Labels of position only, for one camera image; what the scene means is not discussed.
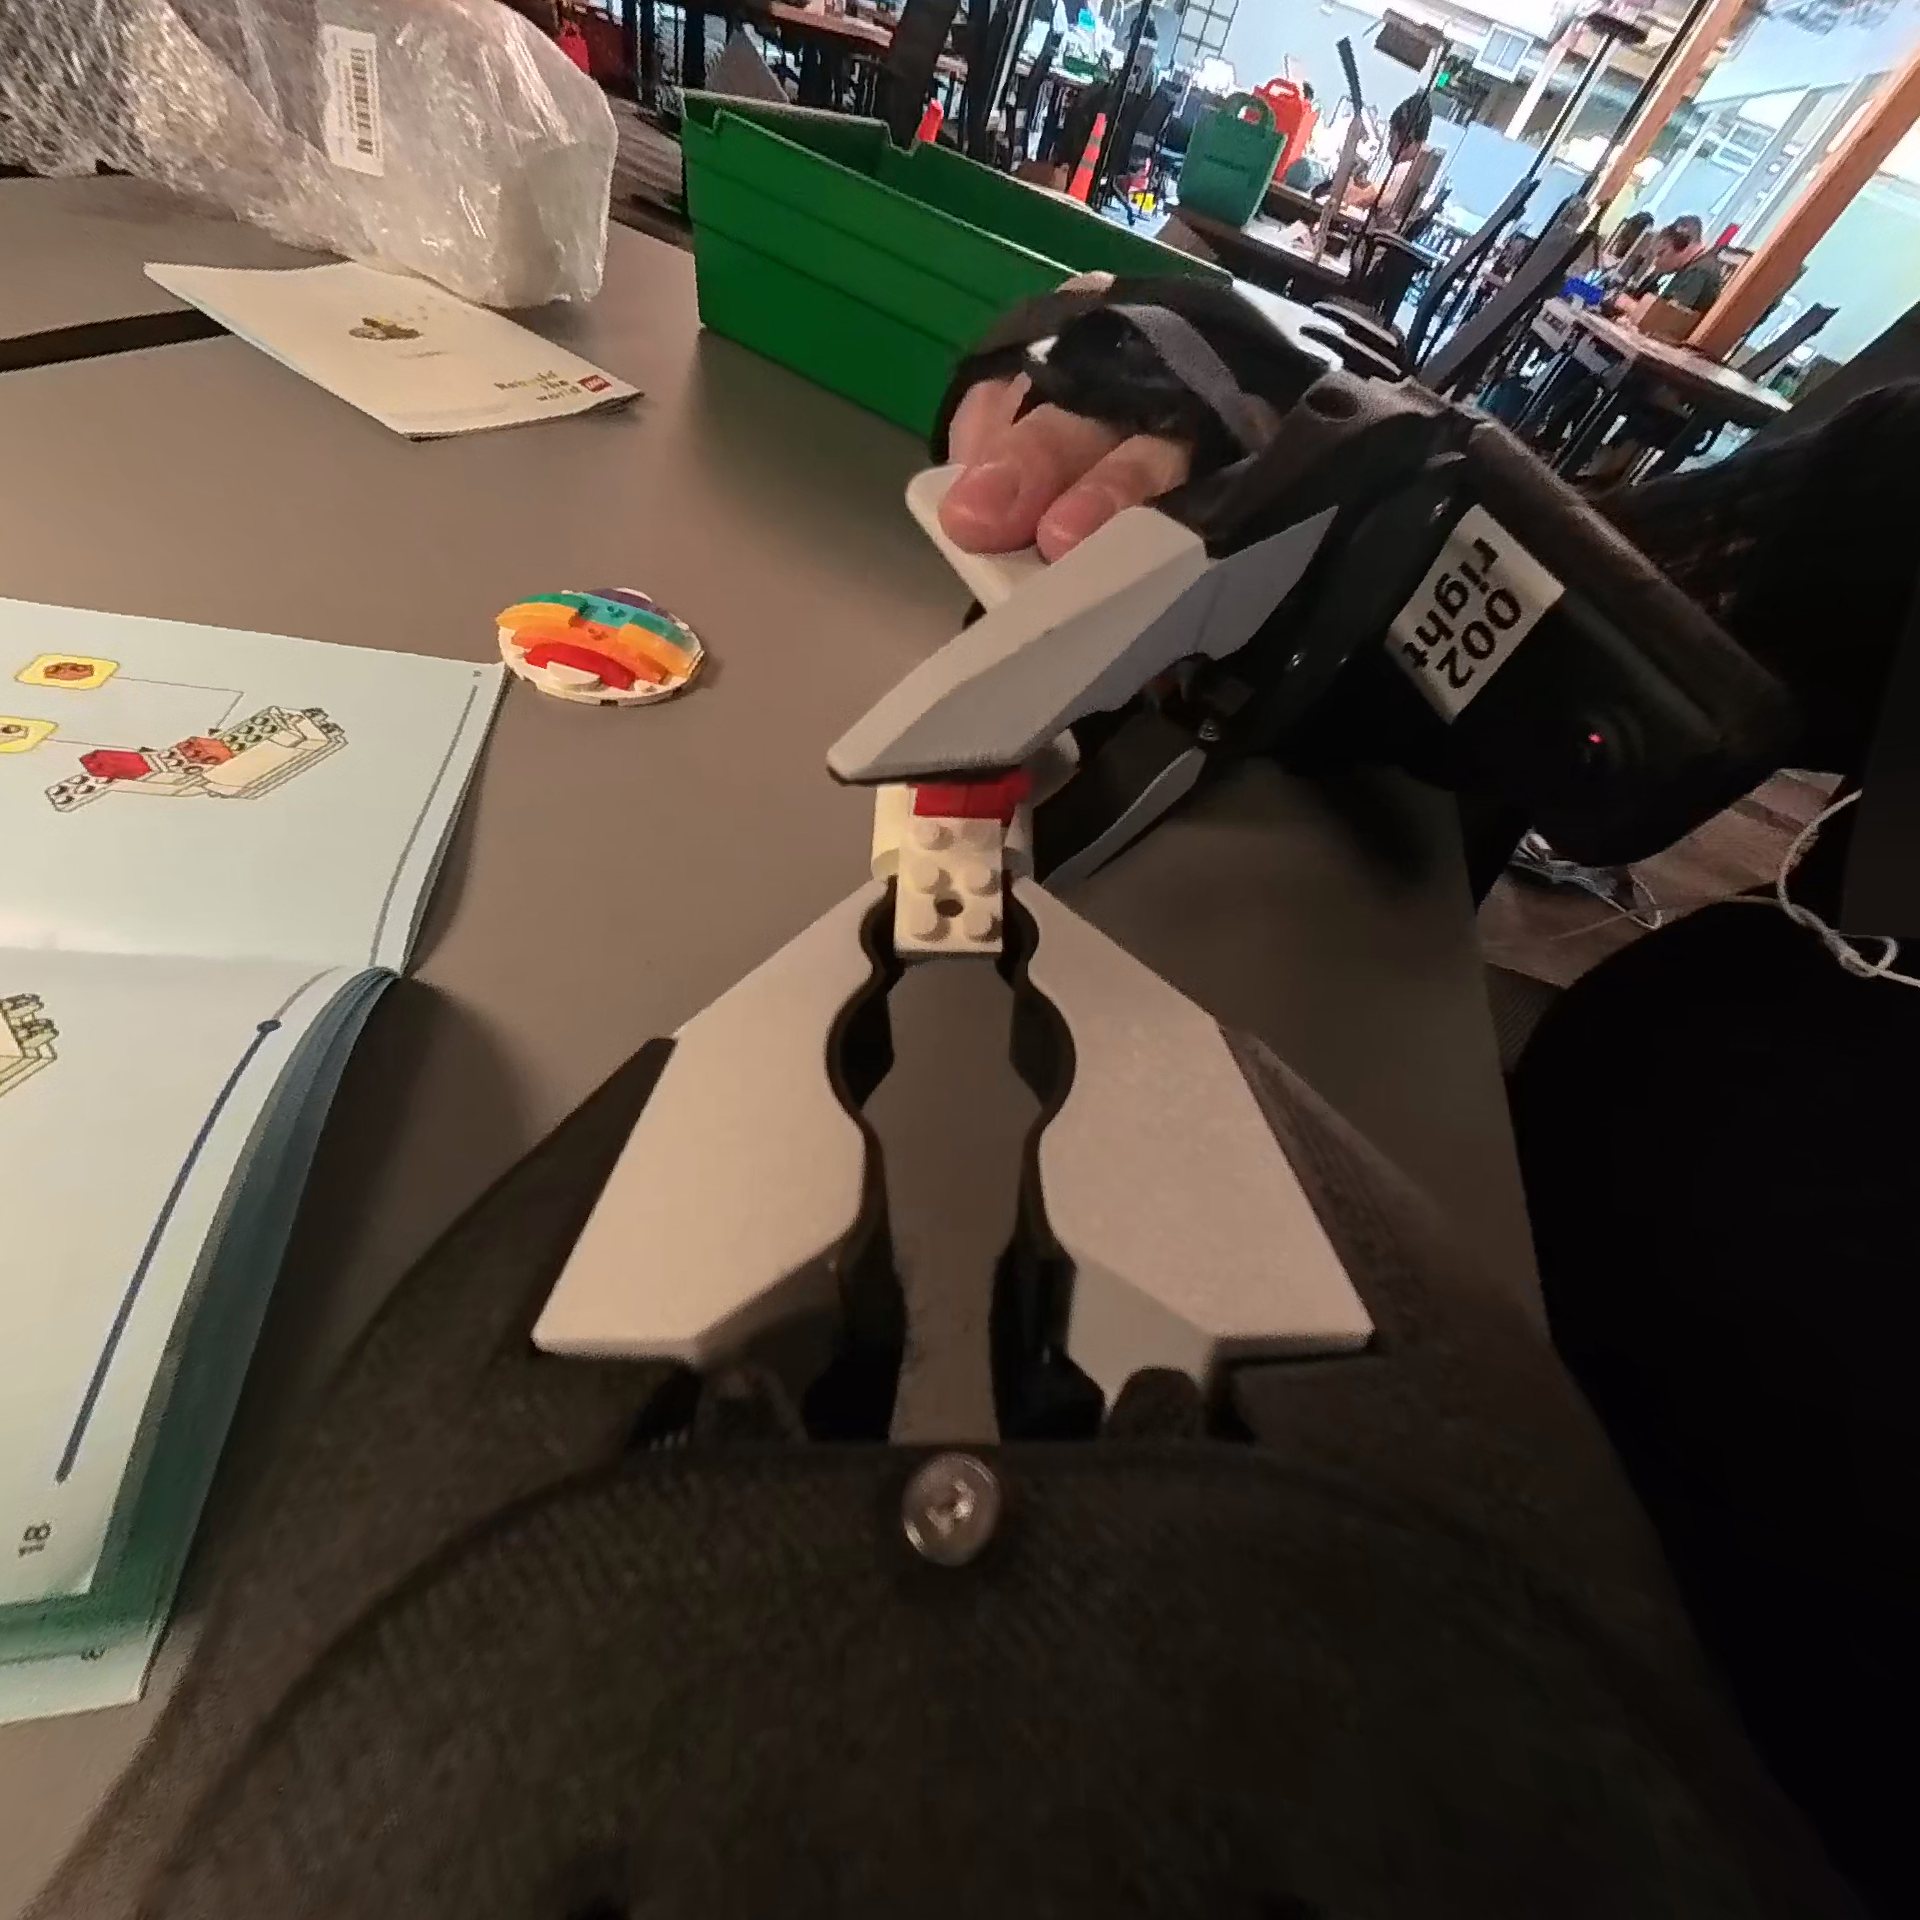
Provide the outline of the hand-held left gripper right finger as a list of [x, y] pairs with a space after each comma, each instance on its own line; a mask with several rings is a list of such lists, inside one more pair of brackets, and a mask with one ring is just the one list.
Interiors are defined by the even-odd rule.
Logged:
[[1008, 1394], [1364, 1352], [1374, 1321], [1224, 1030], [1018, 878], [1008, 1055], [1040, 1102], [1008, 1244]]

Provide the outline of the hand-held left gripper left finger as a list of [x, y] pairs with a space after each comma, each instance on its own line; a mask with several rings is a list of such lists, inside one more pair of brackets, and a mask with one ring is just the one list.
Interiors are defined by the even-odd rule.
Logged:
[[878, 878], [686, 1019], [551, 1288], [537, 1346], [708, 1368], [833, 1304], [878, 1221], [864, 1104], [896, 1065]]

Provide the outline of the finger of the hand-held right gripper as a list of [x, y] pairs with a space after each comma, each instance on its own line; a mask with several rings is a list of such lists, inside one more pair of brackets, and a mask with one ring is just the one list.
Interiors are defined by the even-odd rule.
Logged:
[[1206, 768], [1196, 734], [1106, 734], [1036, 807], [1036, 882], [1078, 884], [1101, 873], [1177, 810]]
[[856, 720], [829, 745], [829, 777], [917, 784], [1018, 768], [1179, 664], [1243, 649], [1305, 577], [1334, 519], [1330, 507], [1214, 557], [1172, 515], [1125, 508], [1066, 557], [1026, 573]]

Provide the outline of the white lego build red top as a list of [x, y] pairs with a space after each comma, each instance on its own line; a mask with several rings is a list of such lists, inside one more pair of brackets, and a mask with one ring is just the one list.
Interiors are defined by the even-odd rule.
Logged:
[[1015, 878], [1032, 874], [1029, 771], [883, 784], [872, 873], [891, 882], [891, 946], [920, 956], [1001, 956]]

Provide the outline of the round rainbow lego disc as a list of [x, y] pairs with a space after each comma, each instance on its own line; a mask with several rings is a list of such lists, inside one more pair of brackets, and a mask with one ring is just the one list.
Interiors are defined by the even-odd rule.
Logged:
[[635, 589], [563, 589], [495, 615], [495, 649], [537, 691], [580, 708], [651, 708], [690, 691], [699, 632]]

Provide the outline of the person's right hand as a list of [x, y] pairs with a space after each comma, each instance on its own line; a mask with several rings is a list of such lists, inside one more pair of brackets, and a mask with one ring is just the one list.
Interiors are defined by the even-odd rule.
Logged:
[[1125, 508], [1153, 507], [1190, 481], [1190, 444], [1119, 434], [1029, 394], [1026, 377], [983, 380], [948, 423], [957, 477], [940, 500], [940, 530], [957, 548], [1036, 548], [1055, 561]]

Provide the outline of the green plastic bin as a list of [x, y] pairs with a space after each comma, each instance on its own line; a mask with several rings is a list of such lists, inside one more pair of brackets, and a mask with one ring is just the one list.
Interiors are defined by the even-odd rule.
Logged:
[[885, 125], [684, 99], [707, 331], [928, 438], [948, 381], [1015, 304], [1078, 274], [1231, 278], [1083, 205]]

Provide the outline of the open light blue instruction booklet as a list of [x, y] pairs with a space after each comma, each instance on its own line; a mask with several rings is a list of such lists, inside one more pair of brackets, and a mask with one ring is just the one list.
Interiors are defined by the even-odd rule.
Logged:
[[147, 1688], [504, 683], [2, 601], [2, 1724]]

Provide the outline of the person's dark clothed leg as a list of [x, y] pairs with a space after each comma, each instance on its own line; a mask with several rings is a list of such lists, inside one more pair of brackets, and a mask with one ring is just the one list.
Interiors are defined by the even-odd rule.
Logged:
[[1918, 993], [1725, 901], [1509, 1073], [1549, 1326], [1766, 1769], [1918, 1917]]

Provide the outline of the closed white instruction booklet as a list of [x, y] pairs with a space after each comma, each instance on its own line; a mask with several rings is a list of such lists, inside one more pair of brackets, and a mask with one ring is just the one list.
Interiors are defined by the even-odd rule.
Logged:
[[449, 442], [636, 402], [504, 315], [365, 266], [192, 267], [144, 274], [235, 340], [272, 357], [404, 442]]

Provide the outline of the clear bubble wrap bag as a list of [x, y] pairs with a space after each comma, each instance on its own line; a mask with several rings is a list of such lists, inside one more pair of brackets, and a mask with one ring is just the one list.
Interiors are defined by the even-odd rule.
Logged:
[[617, 128], [514, 3], [2, 3], [2, 162], [495, 309], [602, 294]]

